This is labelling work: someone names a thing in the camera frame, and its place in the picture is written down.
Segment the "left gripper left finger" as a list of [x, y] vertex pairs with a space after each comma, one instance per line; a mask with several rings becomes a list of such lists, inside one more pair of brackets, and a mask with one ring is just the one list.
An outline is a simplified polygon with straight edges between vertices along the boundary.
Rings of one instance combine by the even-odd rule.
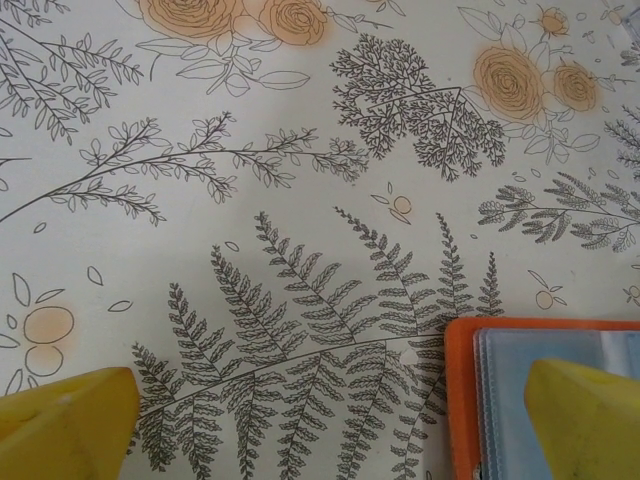
[[1, 398], [3, 479], [116, 479], [139, 414], [132, 371], [111, 367]]

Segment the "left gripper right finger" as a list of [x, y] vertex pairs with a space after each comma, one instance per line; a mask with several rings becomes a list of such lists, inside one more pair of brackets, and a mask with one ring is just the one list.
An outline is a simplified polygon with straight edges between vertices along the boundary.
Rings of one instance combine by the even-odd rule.
[[524, 402], [554, 479], [639, 477], [639, 382], [559, 359], [535, 361]]

